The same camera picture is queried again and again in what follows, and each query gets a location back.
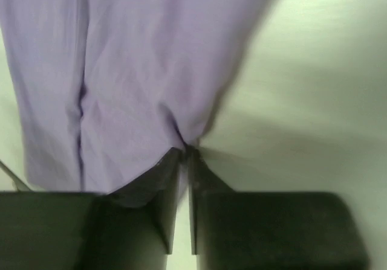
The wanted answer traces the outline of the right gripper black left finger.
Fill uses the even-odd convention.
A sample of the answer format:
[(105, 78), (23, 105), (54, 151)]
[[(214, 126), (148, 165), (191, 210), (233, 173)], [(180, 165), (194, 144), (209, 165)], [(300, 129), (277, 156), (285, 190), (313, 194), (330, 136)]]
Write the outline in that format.
[(140, 176), (109, 194), (1, 193), (2, 269), (164, 269), (172, 251), (178, 163), (170, 149), (145, 176), (162, 188), (141, 207)]

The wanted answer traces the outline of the purple t shirt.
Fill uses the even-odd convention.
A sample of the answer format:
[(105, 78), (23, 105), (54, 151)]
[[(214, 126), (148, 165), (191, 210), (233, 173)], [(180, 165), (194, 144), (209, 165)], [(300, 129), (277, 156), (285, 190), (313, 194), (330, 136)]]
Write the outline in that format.
[(25, 174), (147, 204), (209, 129), (272, 0), (1, 0)]

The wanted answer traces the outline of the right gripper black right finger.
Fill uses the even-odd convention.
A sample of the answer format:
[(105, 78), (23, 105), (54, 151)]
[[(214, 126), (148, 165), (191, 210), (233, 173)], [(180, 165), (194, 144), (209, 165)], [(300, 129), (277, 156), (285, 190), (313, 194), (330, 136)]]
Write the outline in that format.
[(236, 191), (187, 153), (192, 253), (199, 269), (368, 269), (347, 204), (319, 191)]

